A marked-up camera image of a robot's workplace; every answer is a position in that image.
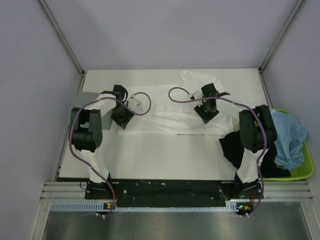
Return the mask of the white daisy print t shirt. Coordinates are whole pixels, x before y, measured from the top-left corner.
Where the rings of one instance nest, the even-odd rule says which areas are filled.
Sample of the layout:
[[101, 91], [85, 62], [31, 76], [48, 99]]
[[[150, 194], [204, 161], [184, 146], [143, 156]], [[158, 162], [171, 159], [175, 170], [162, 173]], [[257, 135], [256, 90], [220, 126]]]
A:
[[239, 130], [239, 122], [226, 113], [219, 113], [204, 123], [194, 111], [196, 102], [185, 103], [191, 94], [199, 92], [206, 84], [214, 84], [218, 92], [224, 92], [223, 84], [213, 75], [184, 70], [179, 73], [180, 84], [128, 87], [131, 94], [144, 92], [146, 98], [138, 95], [141, 102], [136, 112], [146, 113], [134, 116], [125, 129], [118, 129], [120, 135], [211, 135], [222, 136]]

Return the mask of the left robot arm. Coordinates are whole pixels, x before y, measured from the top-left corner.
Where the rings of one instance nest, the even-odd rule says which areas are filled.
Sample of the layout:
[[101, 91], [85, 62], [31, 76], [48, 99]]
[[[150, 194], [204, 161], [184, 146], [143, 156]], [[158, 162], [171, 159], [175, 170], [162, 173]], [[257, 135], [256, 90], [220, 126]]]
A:
[[76, 157], [85, 163], [91, 182], [98, 183], [96, 192], [102, 198], [109, 198], [114, 191], [108, 183], [110, 173], [98, 148], [103, 142], [103, 117], [114, 121], [123, 130], [134, 114], [130, 112], [136, 104], [128, 98], [128, 91], [122, 85], [114, 85], [113, 90], [103, 91], [95, 100], [83, 107], [74, 107], [70, 115], [69, 148], [76, 149]]

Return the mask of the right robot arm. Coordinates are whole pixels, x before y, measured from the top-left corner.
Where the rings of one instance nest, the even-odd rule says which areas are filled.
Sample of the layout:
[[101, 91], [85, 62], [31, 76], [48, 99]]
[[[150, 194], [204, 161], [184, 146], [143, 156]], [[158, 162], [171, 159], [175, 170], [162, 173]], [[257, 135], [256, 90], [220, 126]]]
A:
[[194, 111], [205, 124], [219, 113], [233, 117], [239, 124], [238, 131], [219, 141], [225, 158], [237, 168], [233, 183], [222, 187], [222, 197], [226, 200], [245, 198], [251, 191], [260, 191], [260, 166], [278, 137], [270, 108], [265, 104], [249, 106], [239, 102], [227, 92], [218, 92], [212, 83], [193, 93], [190, 99], [201, 100]]

